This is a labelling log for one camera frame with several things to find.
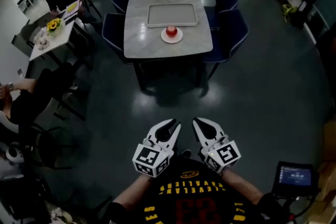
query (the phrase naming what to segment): screen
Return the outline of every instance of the screen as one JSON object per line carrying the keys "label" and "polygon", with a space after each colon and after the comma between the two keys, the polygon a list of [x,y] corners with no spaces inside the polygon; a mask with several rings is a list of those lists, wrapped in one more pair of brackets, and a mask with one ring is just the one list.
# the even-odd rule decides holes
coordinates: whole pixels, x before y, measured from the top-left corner
{"label": "screen", "polygon": [[309,169],[282,166],[279,183],[296,186],[310,186],[311,173]]}

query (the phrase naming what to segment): white plate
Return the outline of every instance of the white plate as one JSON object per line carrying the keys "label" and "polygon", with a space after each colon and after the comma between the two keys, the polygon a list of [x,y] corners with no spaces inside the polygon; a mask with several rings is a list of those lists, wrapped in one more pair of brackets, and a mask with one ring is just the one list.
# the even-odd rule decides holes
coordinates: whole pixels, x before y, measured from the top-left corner
{"label": "white plate", "polygon": [[175,37],[169,37],[166,34],[166,28],[164,28],[161,32],[161,38],[163,39],[163,41],[167,42],[169,44],[174,44],[174,43],[178,43],[179,41],[181,41],[181,39],[183,38],[183,32],[178,27],[176,29],[177,29],[176,36]]}

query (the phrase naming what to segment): yellow lettering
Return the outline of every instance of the yellow lettering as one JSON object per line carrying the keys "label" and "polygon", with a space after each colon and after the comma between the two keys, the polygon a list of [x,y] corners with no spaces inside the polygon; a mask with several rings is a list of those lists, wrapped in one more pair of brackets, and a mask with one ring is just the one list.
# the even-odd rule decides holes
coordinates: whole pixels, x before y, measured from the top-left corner
{"label": "yellow lettering", "polygon": [[154,207],[154,206],[146,207],[146,208],[145,208],[145,212],[150,212],[150,211],[154,211],[154,210],[155,210],[155,207]]}
{"label": "yellow lettering", "polygon": [[235,215],[233,220],[236,220],[236,221],[244,221],[245,220],[245,217],[244,216],[240,216],[240,215]]}
{"label": "yellow lettering", "polygon": [[148,220],[152,220],[154,218],[157,218],[157,214],[154,214],[152,216],[146,217],[146,220],[148,221]]}

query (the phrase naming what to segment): marble table top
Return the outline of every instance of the marble table top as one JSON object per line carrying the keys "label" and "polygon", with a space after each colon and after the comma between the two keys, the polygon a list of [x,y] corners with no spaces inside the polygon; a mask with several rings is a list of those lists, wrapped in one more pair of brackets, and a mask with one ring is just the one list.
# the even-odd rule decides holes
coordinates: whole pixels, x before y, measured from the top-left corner
{"label": "marble table top", "polygon": [[[183,38],[176,44],[167,44],[161,38],[164,27],[148,28],[148,6],[164,3],[192,3],[198,25],[179,27]],[[209,23],[201,0],[129,0],[124,28],[124,55],[126,58],[166,58],[200,54],[213,49]]]}

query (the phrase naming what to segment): dining table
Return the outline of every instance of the dining table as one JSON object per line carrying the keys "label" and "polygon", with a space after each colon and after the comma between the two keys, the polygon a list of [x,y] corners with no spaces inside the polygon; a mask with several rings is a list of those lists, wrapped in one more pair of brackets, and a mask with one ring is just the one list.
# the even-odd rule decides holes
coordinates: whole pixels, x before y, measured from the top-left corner
{"label": "dining table", "polygon": [[[183,4],[194,6],[197,25],[179,26],[181,41],[168,44],[161,38],[165,27],[149,27],[149,6]],[[213,49],[211,31],[201,0],[129,0],[124,25],[124,56],[133,60],[140,87],[144,89],[139,63],[142,60],[199,55]]]}
{"label": "dining table", "polygon": [[[77,4],[80,6],[82,3],[77,0],[76,1]],[[60,34],[56,37],[53,36],[48,36],[45,35],[45,38],[48,40],[49,42],[49,46],[44,48],[44,49],[40,49],[40,45],[34,45],[32,53],[30,55],[30,61],[33,61],[34,59],[44,55],[44,54],[48,54],[53,60],[54,62],[61,66],[62,62],[55,56],[55,54],[53,54],[53,50],[55,50],[56,48],[66,45],[75,55],[78,56],[78,53],[74,50],[74,48],[72,46],[70,46],[69,43],[69,39],[70,39],[70,35],[72,30],[75,28],[81,35],[83,35],[87,40],[89,40],[90,43],[95,43],[95,41],[93,40],[93,38],[87,34],[77,23],[76,20],[79,20],[77,18],[78,16],[78,10],[74,13],[71,14],[71,16],[69,16],[69,14],[66,12],[66,10],[61,11],[60,14],[60,18],[64,21],[64,25],[62,26],[62,31],[60,32]],[[41,21],[39,20],[38,24],[40,26],[46,26],[47,22]],[[85,60],[81,59],[88,67],[91,68],[91,65],[89,65]]]}

